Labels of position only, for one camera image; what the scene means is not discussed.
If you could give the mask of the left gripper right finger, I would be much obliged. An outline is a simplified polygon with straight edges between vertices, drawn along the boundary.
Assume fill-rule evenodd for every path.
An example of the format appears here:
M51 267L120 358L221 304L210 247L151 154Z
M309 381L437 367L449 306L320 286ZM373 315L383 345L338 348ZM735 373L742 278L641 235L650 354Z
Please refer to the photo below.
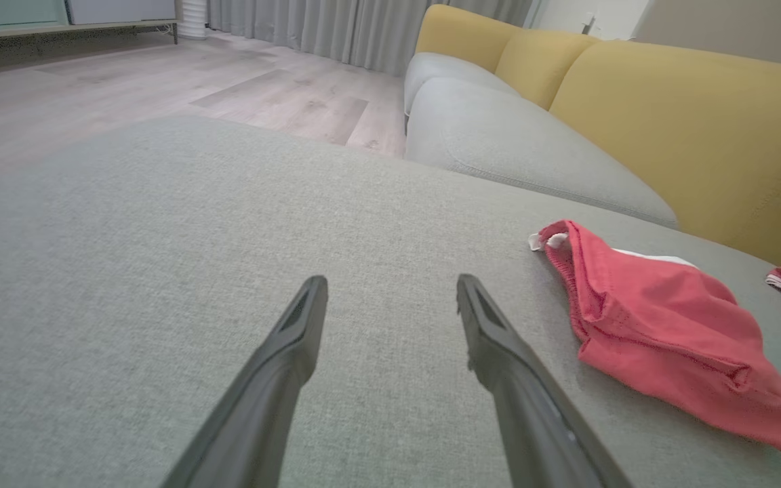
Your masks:
M458 277L468 367L495 402L515 487L629 487L631 482L480 280Z

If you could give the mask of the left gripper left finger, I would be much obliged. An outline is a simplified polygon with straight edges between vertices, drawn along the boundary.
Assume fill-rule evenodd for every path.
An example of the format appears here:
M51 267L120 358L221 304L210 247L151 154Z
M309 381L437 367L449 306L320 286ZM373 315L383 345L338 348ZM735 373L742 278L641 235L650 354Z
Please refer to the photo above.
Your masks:
M307 278L187 445L165 487L276 487L298 396L316 369L328 302Z

